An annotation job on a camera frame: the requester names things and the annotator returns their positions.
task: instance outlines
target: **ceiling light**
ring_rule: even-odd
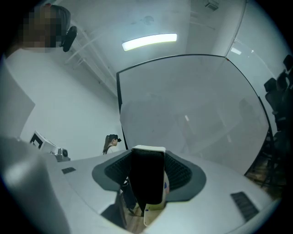
[[[239,55],[242,53],[241,51],[235,49],[234,47],[232,47],[231,51],[236,53],[236,54],[239,54]]]
[[[160,42],[175,42],[177,41],[177,34],[176,33],[170,33],[170,34],[158,34],[158,35],[152,35],[147,37],[141,37],[138,39],[134,39],[128,42],[122,43],[122,47],[124,51],[128,51],[131,49],[138,48],[140,46],[150,45],[154,43],[160,43]]]

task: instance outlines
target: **floor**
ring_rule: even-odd
[[[141,233],[146,226],[143,223],[143,217],[141,217],[141,209],[139,207],[133,210],[134,214],[130,213],[130,211],[126,208],[126,205],[123,201],[123,197],[121,196],[123,211],[126,221],[126,230],[132,232],[134,234]]]
[[[281,198],[284,190],[284,185],[286,185],[286,179],[284,173],[278,173],[275,176],[274,183],[281,186],[261,186],[260,181],[264,181],[269,170],[268,170],[268,160],[260,158],[255,165],[254,170],[250,170],[246,177],[259,186],[262,190],[266,191],[273,200]]]

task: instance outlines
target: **black headphones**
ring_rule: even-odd
[[[120,138],[118,138],[118,135],[115,135],[115,134],[110,134],[108,137],[109,137],[110,141],[111,141],[111,140],[113,140],[113,139],[117,139],[117,140],[118,140],[118,142],[120,142],[120,141],[121,141],[121,139],[120,139]]]
[[[63,47],[64,52],[69,51],[76,36],[77,36],[77,27],[76,26],[70,27],[70,29],[66,33],[66,36],[64,36],[64,39],[62,39],[62,42],[60,45],[60,47]]]

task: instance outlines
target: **glass panel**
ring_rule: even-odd
[[[242,175],[258,155],[268,123],[251,85],[226,58],[164,58],[121,72],[119,81],[129,149],[163,146]]]

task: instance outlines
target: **white ceiling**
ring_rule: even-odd
[[[62,0],[78,25],[73,50],[79,51],[91,69],[111,90],[116,72],[164,56],[210,54],[227,8],[243,0],[218,0],[219,9],[204,6],[207,0]],[[177,33],[177,41],[158,43],[125,52],[122,43],[162,33]]]

